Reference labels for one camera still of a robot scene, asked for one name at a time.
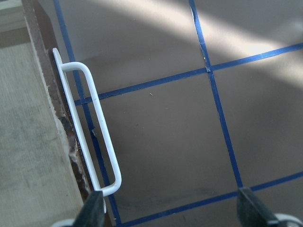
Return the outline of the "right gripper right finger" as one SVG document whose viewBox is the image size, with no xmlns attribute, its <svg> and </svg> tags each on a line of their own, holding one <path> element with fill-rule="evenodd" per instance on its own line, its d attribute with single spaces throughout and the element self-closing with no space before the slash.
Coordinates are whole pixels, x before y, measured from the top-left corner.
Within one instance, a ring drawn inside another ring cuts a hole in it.
<svg viewBox="0 0 303 227">
<path fill-rule="evenodd" d="M 242 227 L 277 227 L 279 221 L 250 188 L 237 192 L 237 218 Z"/>
</svg>

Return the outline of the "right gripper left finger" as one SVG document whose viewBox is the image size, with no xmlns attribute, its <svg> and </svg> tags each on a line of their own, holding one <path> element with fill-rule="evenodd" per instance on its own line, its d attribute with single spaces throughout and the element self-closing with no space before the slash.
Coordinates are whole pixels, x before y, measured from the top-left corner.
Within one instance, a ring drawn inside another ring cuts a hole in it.
<svg viewBox="0 0 303 227">
<path fill-rule="evenodd" d="M 105 223 L 102 191 L 92 191 L 72 227 L 103 227 Z"/>
</svg>

